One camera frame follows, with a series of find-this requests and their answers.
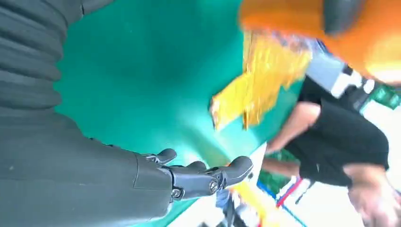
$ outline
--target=green mat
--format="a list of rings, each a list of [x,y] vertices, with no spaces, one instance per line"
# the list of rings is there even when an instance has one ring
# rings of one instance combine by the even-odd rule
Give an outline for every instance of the green mat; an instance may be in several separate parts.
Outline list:
[[[279,130],[301,82],[280,91],[258,127],[215,132],[210,98],[242,72],[240,0],[118,0],[74,24],[60,63],[57,111],[86,136],[139,153],[173,148],[174,164],[224,165]],[[141,226],[163,227],[193,201]]]

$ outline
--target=yellow object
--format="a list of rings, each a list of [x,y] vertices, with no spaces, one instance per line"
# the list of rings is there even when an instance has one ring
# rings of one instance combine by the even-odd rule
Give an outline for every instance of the yellow object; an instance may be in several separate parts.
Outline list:
[[[224,128],[241,114],[245,129],[259,124],[276,104],[280,87],[288,89],[303,78],[311,58],[307,44],[297,36],[245,32],[244,73],[212,98],[215,128]]]
[[[288,216],[276,207],[275,200],[263,193],[256,185],[243,181],[230,188],[230,191],[238,193],[243,203],[256,209],[262,227],[292,226]]]

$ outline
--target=robotic hand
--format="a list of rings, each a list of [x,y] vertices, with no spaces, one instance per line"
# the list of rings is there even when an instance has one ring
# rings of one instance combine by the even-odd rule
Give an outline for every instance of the robotic hand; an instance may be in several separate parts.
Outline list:
[[[171,201],[190,200],[213,195],[228,186],[244,180],[251,172],[252,161],[245,156],[237,157],[229,166],[206,169],[203,162],[188,166],[165,166],[177,156],[173,149],[165,149],[158,155],[144,155],[160,165],[172,179]]]

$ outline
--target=red cable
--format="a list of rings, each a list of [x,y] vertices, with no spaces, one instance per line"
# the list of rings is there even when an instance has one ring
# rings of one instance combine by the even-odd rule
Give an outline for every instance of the red cable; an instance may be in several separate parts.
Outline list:
[[[301,183],[302,183],[302,179],[299,180],[299,181],[297,181],[297,182],[295,182],[294,186],[292,186],[292,187],[288,190],[288,192],[287,192],[283,197],[281,197],[281,199],[277,202],[276,207],[277,207],[277,208],[281,207],[281,206],[284,204],[284,201],[288,198],[288,196],[289,196],[290,194],[292,194],[292,193],[300,186]]]

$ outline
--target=dark fabric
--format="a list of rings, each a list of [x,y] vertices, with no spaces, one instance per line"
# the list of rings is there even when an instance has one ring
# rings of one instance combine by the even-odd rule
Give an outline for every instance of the dark fabric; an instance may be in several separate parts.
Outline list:
[[[303,88],[300,101],[319,104],[321,114],[313,127],[285,147],[301,161],[301,177],[348,186],[351,181],[342,169],[346,164],[371,163],[387,169],[386,136],[346,102],[309,88]]]
[[[349,65],[346,65],[345,67],[344,67],[344,69],[342,70],[342,72],[344,73],[344,74],[347,74],[347,75],[352,75],[352,72],[353,72],[354,70],[349,66]]]

